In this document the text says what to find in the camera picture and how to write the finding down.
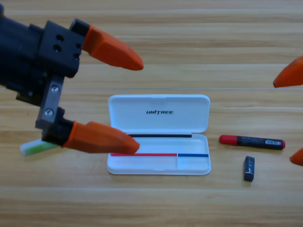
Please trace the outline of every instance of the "screw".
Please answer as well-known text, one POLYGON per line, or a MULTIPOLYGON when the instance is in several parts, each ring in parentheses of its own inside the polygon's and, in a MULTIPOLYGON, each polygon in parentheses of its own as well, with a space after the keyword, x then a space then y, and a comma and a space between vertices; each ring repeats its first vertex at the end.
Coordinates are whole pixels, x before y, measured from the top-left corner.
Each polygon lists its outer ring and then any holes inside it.
POLYGON ((52 86, 52 92, 58 92, 58 91, 59 88, 56 85, 52 86))
POLYGON ((45 113, 46 116, 52 116, 53 115, 53 111, 51 109, 46 109, 45 113))

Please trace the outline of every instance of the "red stripe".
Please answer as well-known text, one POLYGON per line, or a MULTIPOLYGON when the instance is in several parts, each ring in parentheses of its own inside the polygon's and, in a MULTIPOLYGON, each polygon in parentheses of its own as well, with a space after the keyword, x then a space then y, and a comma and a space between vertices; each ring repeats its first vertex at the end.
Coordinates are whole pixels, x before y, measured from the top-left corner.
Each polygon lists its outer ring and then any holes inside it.
POLYGON ((155 154, 155 153, 145 153, 145 154, 133 154, 133 155, 125 155, 125 154, 110 154, 113 157, 176 157, 177 154, 175 153, 164 153, 164 154, 155 154))

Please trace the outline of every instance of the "wood grain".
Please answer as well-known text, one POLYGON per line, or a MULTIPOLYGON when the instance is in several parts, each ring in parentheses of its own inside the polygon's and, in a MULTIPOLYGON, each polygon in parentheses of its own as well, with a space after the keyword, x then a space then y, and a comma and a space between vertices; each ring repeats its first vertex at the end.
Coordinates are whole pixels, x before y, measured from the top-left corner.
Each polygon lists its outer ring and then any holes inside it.
POLYGON ((3 0, 24 24, 68 27, 78 17, 115 35, 145 69, 113 68, 83 53, 66 79, 66 118, 109 125, 115 94, 204 94, 211 99, 206 176, 110 175, 106 154, 55 148, 24 158, 38 108, 0 88, 0 227, 301 227, 302 87, 273 79, 303 53, 297 0, 3 0), (221 134, 284 139, 283 151, 225 146, 221 134), (256 158, 252 183, 243 161, 256 158))

